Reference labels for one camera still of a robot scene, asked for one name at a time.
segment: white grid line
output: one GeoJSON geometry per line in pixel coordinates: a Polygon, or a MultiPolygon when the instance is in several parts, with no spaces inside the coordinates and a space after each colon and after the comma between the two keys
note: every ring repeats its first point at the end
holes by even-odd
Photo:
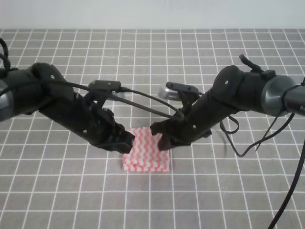
{"type": "MultiPolygon", "coordinates": [[[[264,59],[264,62],[267,64],[266,59],[265,59],[265,57],[264,57],[264,54],[263,54],[263,59],[264,59]]],[[[248,121],[249,128],[251,128],[249,118],[247,118],[247,121],[248,121]]],[[[255,142],[254,136],[253,136],[253,132],[250,131],[250,133],[251,133],[252,142],[255,142]]],[[[260,170],[261,170],[261,173],[262,173],[263,182],[264,182],[264,187],[265,187],[265,189],[266,189],[266,191],[267,191],[267,197],[268,197],[269,206],[270,206],[270,209],[271,209],[271,211],[272,211],[272,210],[273,210],[273,207],[272,207],[272,204],[271,204],[270,195],[269,195],[268,188],[267,188],[267,184],[266,184],[266,180],[265,180],[265,177],[264,177],[262,164],[261,164],[261,162],[260,162],[260,158],[259,158],[259,156],[258,156],[257,153],[256,153],[256,157],[257,157],[258,165],[259,165],[260,170]]]]}
{"type": "MultiPolygon", "coordinates": [[[[233,64],[234,62],[233,62],[233,57],[232,57],[232,54],[231,54],[231,50],[229,50],[229,53],[230,53],[231,61],[232,61],[232,64],[233,64]]],[[[226,119],[228,120],[229,129],[231,130],[230,120],[229,120],[229,118],[226,118],[226,119]]],[[[238,160],[237,160],[237,155],[235,154],[234,156],[235,156],[235,160],[236,160],[237,170],[238,170],[238,173],[240,175],[241,172],[240,172],[239,163],[238,163],[238,160]]],[[[247,198],[246,198],[246,194],[244,192],[244,184],[243,184],[243,179],[242,179],[241,175],[239,176],[239,179],[240,179],[240,182],[242,184],[242,190],[243,190],[243,196],[244,196],[244,204],[245,204],[245,207],[246,207],[246,212],[247,212],[247,216],[248,216],[248,220],[249,220],[249,226],[250,226],[250,229],[252,229],[252,223],[251,223],[251,218],[250,218],[250,214],[249,214],[247,198]]]]}
{"type": "MultiPolygon", "coordinates": [[[[18,64],[19,64],[20,61],[21,61],[22,55],[24,54],[24,51],[25,51],[25,49],[26,49],[26,47],[27,47],[27,45],[28,45],[28,43],[29,43],[29,40],[30,40],[30,37],[28,38],[28,40],[27,40],[27,42],[26,42],[26,44],[25,44],[25,46],[24,46],[24,49],[23,49],[23,51],[22,51],[22,54],[21,54],[21,56],[20,56],[20,58],[19,58],[19,60],[18,60],[18,63],[17,63],[17,67],[19,66],[18,64]]],[[[33,125],[33,122],[34,122],[34,117],[33,117],[32,120],[31,120],[30,128],[29,128],[29,129],[31,129],[31,127],[32,127],[32,125],[33,125]]],[[[27,136],[26,136],[25,142],[24,142],[25,144],[26,144],[26,142],[28,141],[29,135],[30,135],[30,132],[27,133],[27,136]]],[[[21,154],[20,154],[19,159],[22,158],[22,155],[23,155],[23,152],[24,152],[24,148],[25,148],[25,144],[24,144],[23,147],[22,147],[22,150],[21,150],[21,154]]],[[[14,176],[13,176],[12,181],[11,181],[11,184],[10,184],[10,189],[9,189],[9,192],[8,192],[8,194],[7,194],[7,196],[6,196],[6,199],[5,199],[5,202],[4,202],[4,205],[3,205],[3,209],[4,209],[4,210],[5,210],[6,205],[7,205],[7,203],[8,203],[8,200],[9,200],[9,197],[10,197],[10,192],[11,192],[11,189],[12,189],[12,187],[13,187],[13,183],[14,183],[14,181],[15,181],[15,177],[16,177],[16,174],[17,174],[17,171],[18,171],[20,162],[21,162],[20,160],[18,160],[18,162],[17,162],[17,166],[16,166],[16,169],[15,169],[15,173],[14,173],[14,176]]],[[[2,220],[2,217],[3,217],[3,212],[2,212],[1,215],[0,215],[0,223],[1,223],[1,220],[2,220]]]]}
{"type": "MultiPolygon", "coordinates": [[[[181,48],[182,48],[182,56],[183,56],[183,43],[182,43],[182,35],[180,30],[180,38],[181,38],[181,48]]],[[[185,78],[185,67],[184,67],[184,59],[182,58],[182,66],[183,66],[183,74],[184,74],[184,84],[186,84],[186,78],[185,78]]],[[[192,161],[193,161],[193,172],[194,172],[194,181],[195,181],[195,194],[196,194],[196,201],[197,201],[197,210],[198,210],[198,223],[199,223],[199,229],[201,229],[201,218],[200,218],[200,212],[199,212],[199,200],[198,200],[198,192],[197,192],[197,181],[196,181],[196,171],[195,171],[195,162],[194,162],[194,152],[193,152],[193,145],[191,145],[191,151],[192,151],[192,161]]]]}
{"type": "MultiPolygon", "coordinates": [[[[215,58],[215,62],[216,62],[217,60],[216,60],[216,55],[215,55],[215,51],[214,51],[214,50],[213,50],[213,53],[214,53],[214,58],[215,58]]],[[[213,157],[214,157],[215,170],[216,170],[216,175],[217,175],[218,189],[219,189],[219,191],[221,191],[221,188],[220,188],[220,181],[219,181],[219,174],[218,174],[218,168],[217,168],[217,163],[216,163],[215,150],[214,150],[213,136],[212,136],[212,135],[211,135],[211,142],[212,142],[212,151],[213,151],[213,157]]],[[[227,223],[226,223],[225,213],[224,213],[223,196],[222,196],[221,194],[220,194],[220,202],[221,202],[221,207],[222,207],[222,210],[223,210],[224,229],[227,229],[227,223]]]]}
{"type": "MultiPolygon", "coordinates": [[[[36,62],[36,61],[37,61],[37,59],[38,59],[39,53],[40,53],[40,51],[41,51],[41,48],[39,49],[39,52],[38,52],[38,55],[37,55],[37,57],[36,57],[35,62],[36,62]]],[[[36,173],[36,177],[35,177],[35,181],[34,181],[33,189],[32,189],[32,192],[31,192],[31,194],[30,194],[30,199],[29,199],[29,203],[28,203],[27,211],[26,211],[25,216],[24,216],[24,219],[23,219],[22,229],[24,229],[24,227],[25,227],[25,223],[26,223],[27,215],[28,215],[28,212],[29,212],[29,210],[30,210],[31,201],[32,201],[32,198],[33,198],[34,189],[35,189],[35,185],[36,185],[37,178],[38,178],[37,174],[39,173],[39,170],[40,170],[40,167],[41,167],[41,162],[42,162],[42,160],[41,160],[41,159],[40,159],[39,166],[38,166],[38,169],[37,169],[37,173],[36,173]]]]}
{"type": "MultiPolygon", "coordinates": [[[[169,81],[168,78],[168,56],[167,56],[167,36],[166,36],[166,32],[165,32],[165,53],[166,53],[166,77],[167,77],[167,81],[169,81]]],[[[169,149],[169,153],[170,153],[170,157],[171,157],[171,167],[172,167],[172,198],[173,198],[173,228],[176,229],[176,209],[175,209],[175,195],[174,195],[174,185],[173,185],[173,150],[169,149]]]]}
{"type": "MultiPolygon", "coordinates": [[[[104,50],[102,52],[102,60],[101,60],[99,79],[101,78],[103,59],[104,59],[104,50]]],[[[101,228],[101,222],[102,222],[102,209],[103,209],[103,201],[104,201],[104,193],[105,193],[105,183],[106,183],[106,172],[107,172],[107,166],[108,166],[108,159],[109,159],[109,151],[107,151],[107,156],[106,156],[106,165],[105,165],[105,174],[104,174],[103,187],[102,187],[102,199],[101,199],[101,208],[100,208],[98,228],[101,228]]]]}
{"type": "MultiPolygon", "coordinates": [[[[74,46],[74,44],[75,44],[76,34],[77,34],[77,33],[75,33],[75,36],[74,36],[73,46],[74,46]]],[[[71,55],[72,55],[72,49],[71,49],[71,52],[70,52],[70,57],[69,57],[69,59],[68,59],[68,64],[69,64],[69,62],[70,62],[71,55]]],[[[66,143],[66,147],[65,147],[65,151],[64,151],[64,154],[63,154],[63,159],[62,159],[62,162],[61,162],[61,169],[60,169],[59,176],[58,176],[58,180],[57,180],[56,191],[55,191],[55,194],[54,194],[54,199],[53,199],[53,203],[52,203],[52,208],[51,208],[51,213],[50,213],[50,216],[49,216],[49,221],[48,221],[47,229],[49,229],[49,228],[50,228],[50,225],[51,225],[52,214],[53,214],[53,210],[54,210],[54,206],[55,206],[55,200],[56,200],[56,197],[57,197],[57,191],[58,191],[59,182],[60,182],[60,179],[61,179],[61,173],[62,173],[63,164],[64,164],[64,162],[65,162],[64,159],[65,159],[65,157],[66,157],[66,153],[67,153],[67,148],[68,148],[68,142],[69,142],[70,135],[71,135],[71,132],[69,131],[68,138],[67,138],[67,143],[66,143]]]]}
{"type": "MultiPolygon", "coordinates": [[[[90,42],[91,42],[91,36],[92,36],[92,30],[90,32],[90,38],[89,38],[89,43],[88,43],[87,55],[88,55],[89,46],[90,46],[90,42]]],[[[82,81],[82,78],[84,76],[84,71],[85,71],[85,66],[84,66],[84,68],[82,70],[81,81],[82,81]]],[[[79,205],[80,197],[81,197],[81,186],[82,186],[82,181],[83,181],[83,178],[84,178],[84,172],[85,172],[85,167],[86,167],[86,158],[87,158],[87,154],[88,154],[88,146],[89,146],[89,143],[87,143],[84,164],[83,164],[83,167],[82,167],[80,189],[79,189],[79,193],[78,193],[78,196],[77,196],[77,202],[76,202],[76,208],[75,208],[75,214],[74,214],[74,220],[73,220],[73,226],[72,226],[73,229],[75,228],[76,217],[77,217],[77,209],[78,209],[78,205],[79,205]]]]}
{"type": "MultiPolygon", "coordinates": [[[[287,72],[287,70],[286,70],[286,68],[285,68],[285,66],[284,66],[283,60],[282,60],[282,58],[281,58],[281,55],[280,55],[280,53],[278,52],[278,50],[276,50],[276,51],[277,51],[277,54],[279,55],[279,58],[280,58],[280,60],[281,60],[281,63],[282,63],[282,65],[283,65],[283,67],[284,67],[284,70],[285,70],[285,72],[286,72],[286,75],[288,75],[288,74],[287,74],[288,72],[287,72]]],[[[295,142],[295,144],[296,144],[296,140],[295,140],[295,137],[294,137],[294,134],[293,134],[292,131],[291,131],[291,135],[292,135],[292,138],[293,138],[293,140],[294,140],[294,142],[295,142]]],[[[277,145],[275,145],[275,148],[276,148],[276,151],[277,151],[278,156],[279,156],[279,158],[280,158],[280,154],[279,154],[279,152],[278,152],[277,145]]],[[[281,164],[282,169],[283,169],[283,171],[284,171],[287,185],[288,185],[288,187],[290,187],[290,184],[289,184],[288,178],[287,178],[287,176],[286,176],[285,168],[284,168],[284,166],[283,166],[282,160],[280,160],[280,164],[281,164]]],[[[295,199],[294,199],[294,196],[293,196],[293,195],[291,196],[291,200],[292,200],[292,203],[293,203],[293,206],[294,206],[295,210],[297,210],[296,205],[295,205],[295,199]]],[[[302,225],[302,222],[301,222],[299,213],[298,213],[297,211],[296,211],[296,216],[297,216],[297,219],[298,219],[298,221],[299,221],[300,228],[303,229],[303,225],[302,225]]]]}

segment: cable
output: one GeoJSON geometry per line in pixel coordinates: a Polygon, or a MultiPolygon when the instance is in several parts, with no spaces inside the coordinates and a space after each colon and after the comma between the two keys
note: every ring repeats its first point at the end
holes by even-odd
{"type": "Polygon", "coordinates": [[[117,97],[117,96],[115,96],[113,94],[109,94],[109,93],[103,92],[101,90],[91,89],[91,88],[89,88],[87,86],[79,85],[77,83],[70,83],[70,82],[66,82],[66,81],[38,80],[38,81],[20,83],[18,85],[14,85],[14,86],[10,86],[10,87],[5,88],[2,92],[0,92],[0,97],[2,95],[4,95],[6,92],[8,92],[8,91],[17,89],[18,87],[21,87],[21,86],[27,86],[27,85],[31,85],[31,84],[60,84],[60,85],[65,85],[65,86],[72,86],[72,87],[75,87],[75,88],[83,89],[83,90],[88,91],[88,92],[98,92],[98,93],[101,93],[102,95],[104,95],[104,96],[106,96],[108,98],[111,98],[111,99],[113,99],[115,101],[120,101],[122,103],[131,105],[131,106],[135,106],[135,107],[140,108],[142,110],[145,110],[147,112],[151,112],[151,113],[153,113],[155,115],[160,115],[160,116],[163,116],[163,117],[166,117],[166,118],[173,118],[173,119],[179,120],[179,121],[184,119],[184,114],[181,111],[179,111],[178,109],[176,109],[175,107],[173,107],[172,105],[170,105],[170,104],[168,104],[168,103],[166,103],[164,101],[162,101],[162,104],[164,104],[164,105],[168,106],[169,108],[173,109],[177,113],[178,116],[173,116],[173,115],[169,115],[169,114],[157,111],[157,110],[153,110],[153,109],[148,108],[146,106],[134,103],[134,102],[129,101],[127,99],[123,99],[123,98],[117,97]]]}
{"type": "MultiPolygon", "coordinates": [[[[269,131],[271,130],[272,126],[275,124],[275,122],[277,121],[277,119],[278,119],[278,117],[280,116],[281,113],[282,113],[282,111],[275,117],[275,119],[273,120],[273,122],[271,123],[271,125],[269,126],[269,128],[267,129],[267,131],[265,132],[263,138],[267,136],[267,134],[269,133],[269,131]]],[[[261,143],[258,144],[258,146],[257,146],[257,148],[255,149],[255,151],[257,151],[258,148],[259,148],[260,146],[261,146],[261,143]]]]}
{"type": "Polygon", "coordinates": [[[302,171],[302,168],[303,168],[303,164],[304,164],[304,161],[305,161],[305,141],[304,141],[304,144],[303,144],[303,148],[302,148],[302,153],[301,153],[301,156],[300,156],[300,160],[299,160],[299,164],[297,165],[297,168],[296,168],[296,171],[295,171],[295,176],[294,176],[294,179],[291,183],[291,186],[289,188],[289,191],[280,207],[280,209],[277,211],[277,214],[275,215],[275,217],[273,218],[272,222],[270,223],[268,229],[273,229],[276,225],[276,223],[278,222],[278,220],[280,219],[282,213],[284,212],[294,190],[295,190],[295,187],[296,187],[296,184],[300,178],[300,174],[301,174],[301,171],[302,171]]]}
{"type": "Polygon", "coordinates": [[[293,119],[294,116],[295,116],[295,114],[291,114],[291,115],[289,116],[289,118],[287,119],[287,121],[286,121],[277,131],[275,131],[273,134],[270,134],[270,135],[267,136],[267,137],[263,137],[261,140],[258,140],[257,142],[254,142],[254,143],[251,144],[242,154],[239,154],[239,153],[238,153],[238,151],[236,150],[236,148],[235,148],[235,146],[234,146],[234,143],[233,143],[232,140],[230,139],[229,134],[231,134],[231,132],[230,132],[230,131],[227,131],[227,130],[225,129],[225,127],[224,127],[223,124],[220,125],[220,128],[221,128],[221,130],[225,133],[225,135],[226,135],[228,141],[230,142],[230,145],[231,145],[232,149],[234,150],[235,154],[236,154],[237,156],[239,156],[239,157],[244,157],[244,156],[248,153],[248,151],[249,151],[253,146],[255,146],[255,145],[257,145],[257,144],[260,144],[260,143],[262,143],[262,142],[264,142],[264,141],[267,141],[267,140],[270,139],[270,138],[273,138],[274,136],[276,136],[277,134],[279,134],[282,130],[284,130],[284,129],[286,128],[286,126],[288,126],[288,124],[291,122],[291,120],[293,119]]]}
{"type": "Polygon", "coordinates": [[[129,88],[127,88],[127,87],[121,87],[120,90],[119,90],[119,92],[131,92],[131,93],[139,94],[139,95],[142,95],[142,96],[144,96],[144,97],[146,97],[146,98],[149,98],[149,99],[152,99],[152,100],[154,100],[154,101],[157,101],[157,102],[159,102],[159,103],[161,103],[161,104],[163,104],[163,105],[165,105],[165,106],[167,106],[167,107],[169,107],[169,108],[171,108],[171,109],[173,109],[173,110],[176,109],[175,107],[173,107],[172,105],[168,104],[167,102],[164,102],[164,101],[161,100],[161,99],[158,99],[158,98],[156,98],[156,97],[153,97],[153,96],[151,96],[151,95],[149,95],[149,94],[145,94],[145,93],[143,93],[143,92],[139,92],[139,91],[135,91],[135,90],[129,89],[129,88]]]}

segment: red and white patterned cloth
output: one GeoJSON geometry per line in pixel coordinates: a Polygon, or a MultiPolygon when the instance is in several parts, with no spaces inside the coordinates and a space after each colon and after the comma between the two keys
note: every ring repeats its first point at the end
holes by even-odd
{"type": "Polygon", "coordinates": [[[152,136],[149,127],[131,128],[135,136],[133,148],[123,155],[123,170],[136,172],[169,171],[169,153],[158,149],[161,134],[152,136]]]}

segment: grid mat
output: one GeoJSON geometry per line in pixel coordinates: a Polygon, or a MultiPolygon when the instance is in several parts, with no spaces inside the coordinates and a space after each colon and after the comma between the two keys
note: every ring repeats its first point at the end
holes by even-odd
{"type": "MultiPolygon", "coordinates": [[[[53,63],[70,82],[118,80],[152,95],[167,81],[207,91],[225,66],[249,70],[241,53],[296,82],[305,71],[305,30],[0,30],[0,37],[13,66],[53,63]]],[[[127,128],[163,120],[119,102],[106,105],[127,128]]],[[[255,112],[234,116],[239,151],[273,120],[255,112]]],[[[0,228],[265,229],[293,179],[304,130],[297,116],[257,153],[236,158],[217,125],[212,137],[171,150],[169,173],[139,174],[123,172],[118,153],[88,145],[41,114],[21,115],[0,124],[0,228]]],[[[305,228],[304,172],[277,228],[305,228]]]]}

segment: cloth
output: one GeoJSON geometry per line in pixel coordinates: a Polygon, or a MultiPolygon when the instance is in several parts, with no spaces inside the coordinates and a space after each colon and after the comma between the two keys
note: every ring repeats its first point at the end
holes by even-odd
{"type": "Polygon", "coordinates": [[[152,136],[149,127],[131,128],[134,136],[129,154],[123,155],[123,170],[136,172],[169,171],[169,152],[158,149],[161,134],[152,136]]]}

